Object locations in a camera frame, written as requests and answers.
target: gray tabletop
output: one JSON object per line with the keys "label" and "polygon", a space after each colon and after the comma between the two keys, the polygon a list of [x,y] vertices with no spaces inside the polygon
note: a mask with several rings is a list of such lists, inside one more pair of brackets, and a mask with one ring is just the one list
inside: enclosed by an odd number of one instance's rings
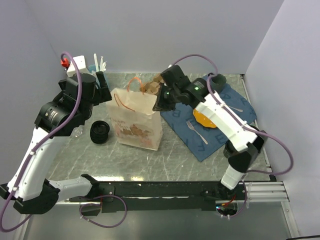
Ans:
{"label": "gray tabletop", "polygon": [[[152,80],[155,73],[107,73],[111,89],[124,88],[135,76],[143,82]],[[190,80],[204,74],[191,74]],[[227,83],[247,98],[240,75],[225,75]],[[138,91],[137,82],[131,89]],[[111,128],[108,141],[96,145],[90,140],[91,124],[97,120],[111,123],[105,103],[93,108],[92,117],[86,121],[83,134],[70,137],[56,156],[47,178],[65,180],[89,174],[103,181],[218,181],[228,167],[223,147],[203,162],[199,162],[183,141],[161,118],[163,137],[158,151],[122,145],[117,142]],[[263,154],[252,165],[253,169],[266,171]],[[246,181],[269,181],[265,174],[250,173]]]}

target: yellow bowl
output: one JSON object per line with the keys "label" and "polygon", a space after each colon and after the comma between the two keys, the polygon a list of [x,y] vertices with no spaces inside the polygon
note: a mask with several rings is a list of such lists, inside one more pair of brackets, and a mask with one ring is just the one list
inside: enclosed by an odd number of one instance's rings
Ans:
{"label": "yellow bowl", "polygon": [[216,128],[217,126],[210,121],[209,118],[207,118],[205,115],[203,115],[201,112],[197,111],[197,110],[193,110],[193,116],[195,117],[195,120],[200,123],[202,126],[206,127],[206,128]]}

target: red cap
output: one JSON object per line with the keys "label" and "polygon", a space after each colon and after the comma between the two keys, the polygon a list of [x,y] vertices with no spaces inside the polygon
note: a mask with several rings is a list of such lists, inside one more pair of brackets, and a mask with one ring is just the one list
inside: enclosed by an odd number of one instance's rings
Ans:
{"label": "red cap", "polygon": [[65,67],[65,68],[68,68],[70,66],[70,63],[66,57],[63,60],[60,60],[60,63],[62,67]]}

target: white paper bag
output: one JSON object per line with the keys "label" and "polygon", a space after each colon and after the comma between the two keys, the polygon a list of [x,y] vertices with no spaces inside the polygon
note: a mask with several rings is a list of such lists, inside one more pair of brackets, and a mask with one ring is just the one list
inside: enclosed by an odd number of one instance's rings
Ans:
{"label": "white paper bag", "polygon": [[121,144],[158,150],[163,131],[160,112],[152,110],[157,96],[129,91],[129,86],[112,90],[112,100],[106,102],[117,140]]}

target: bag handle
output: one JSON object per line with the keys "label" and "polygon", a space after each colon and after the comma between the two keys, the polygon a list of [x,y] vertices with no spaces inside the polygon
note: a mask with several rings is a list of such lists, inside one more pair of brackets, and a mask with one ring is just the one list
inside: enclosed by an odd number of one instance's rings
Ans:
{"label": "bag handle", "polygon": [[115,93],[115,94],[113,94],[113,95],[114,95],[114,100],[115,100],[116,104],[118,104],[118,107],[119,107],[119,108],[120,108],[120,105],[119,105],[119,103],[118,103],[118,101],[117,101],[116,96],[118,97],[118,100],[119,100],[119,102],[122,104],[122,106],[124,106],[126,109],[129,109],[129,110],[135,112],[135,110],[133,110],[132,108],[130,108],[130,107],[128,107],[128,106],[126,106],[126,105],[123,104],[123,102],[120,100],[120,97],[119,97],[119,95],[118,95],[117,93]]}
{"label": "bag handle", "polygon": [[145,94],[145,91],[146,91],[146,89],[145,89],[145,87],[144,87],[144,85],[142,84],[142,81],[141,81],[141,79],[140,78],[138,78],[137,76],[135,76],[134,78],[132,78],[130,81],[129,81],[129,83],[128,83],[128,87],[126,88],[126,90],[129,92],[129,89],[130,89],[130,84],[132,83],[132,81],[133,80],[138,80],[139,81],[139,83],[140,83],[140,87],[142,88],[142,94]]}

